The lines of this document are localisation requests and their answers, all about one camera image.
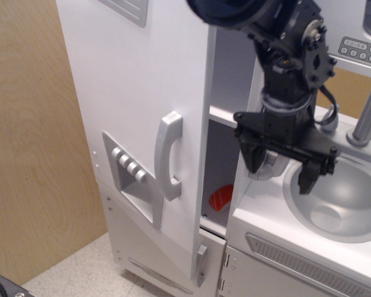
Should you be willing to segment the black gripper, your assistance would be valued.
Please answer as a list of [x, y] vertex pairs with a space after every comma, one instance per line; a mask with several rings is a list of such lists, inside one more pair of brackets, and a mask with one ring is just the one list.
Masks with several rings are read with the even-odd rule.
[[233, 116], [246, 167], [256, 173], [267, 150], [302, 163], [299, 194], [310, 194], [321, 175], [333, 174], [340, 148], [316, 127], [311, 108], [293, 114], [238, 111]]

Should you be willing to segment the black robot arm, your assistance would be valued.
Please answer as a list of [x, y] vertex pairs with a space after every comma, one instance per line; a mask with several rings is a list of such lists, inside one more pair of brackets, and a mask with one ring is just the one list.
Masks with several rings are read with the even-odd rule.
[[336, 61], [328, 54], [326, 28], [313, 1], [189, 1], [205, 23], [244, 32], [254, 42], [264, 75], [261, 112], [234, 114], [242, 156], [256, 173], [269, 151], [301, 162], [298, 185], [309, 194], [320, 176], [335, 170], [339, 148], [319, 127], [334, 123], [338, 109], [315, 120], [318, 93], [334, 96], [325, 82]]

